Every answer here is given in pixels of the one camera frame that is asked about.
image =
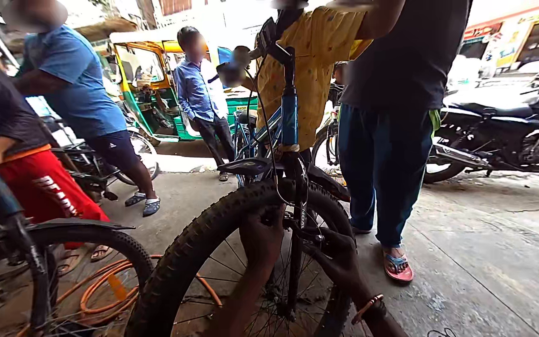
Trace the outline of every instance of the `yellow shirt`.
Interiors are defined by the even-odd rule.
[[[295,48],[300,151],[309,149],[315,142],[334,63],[356,58],[371,43],[370,40],[355,40],[364,16],[364,12],[337,12],[318,7],[313,12],[303,13],[278,41],[282,47]],[[259,72],[257,85],[269,119],[281,104],[284,66],[268,56]],[[265,125],[261,113],[259,105],[259,128]]]

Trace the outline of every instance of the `blue t-shirt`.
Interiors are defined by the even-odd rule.
[[[70,84],[43,95],[77,137],[89,139],[126,129],[120,108],[105,93],[93,47],[77,31],[61,26],[26,37],[22,72],[39,69]]]

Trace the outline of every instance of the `bracelet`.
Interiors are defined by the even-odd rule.
[[[374,304],[376,304],[376,302],[381,301],[383,299],[384,299],[384,295],[382,294],[375,295],[374,297],[372,297],[371,300],[367,302],[367,304],[361,310],[357,311],[357,314],[353,317],[353,320],[350,323],[352,325],[355,325],[358,322],[360,322],[361,316],[363,316],[365,311],[367,311],[367,309],[371,308]]]

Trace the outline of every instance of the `auto rickshaw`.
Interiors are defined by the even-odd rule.
[[[107,75],[120,88],[118,105],[134,118],[135,126],[155,146],[161,142],[201,139],[178,103],[172,76],[184,53],[177,41],[160,39],[162,34],[168,35],[163,29],[112,33],[107,56],[101,57]],[[208,43],[207,55],[217,66],[227,61],[230,50],[209,48]],[[139,85],[142,81],[147,82],[144,88]],[[234,134],[236,117],[246,111],[247,104],[249,109],[256,110],[257,97],[245,88],[225,92],[228,124]]]

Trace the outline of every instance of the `pink flip-flop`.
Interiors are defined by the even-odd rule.
[[[386,272],[386,275],[399,282],[411,282],[413,280],[413,270],[411,269],[411,266],[408,265],[406,255],[401,257],[392,257],[384,252],[384,257],[384,271]],[[388,269],[387,262],[390,262],[394,266],[396,272],[391,272]],[[407,268],[402,270],[402,265],[404,263],[407,263]]]

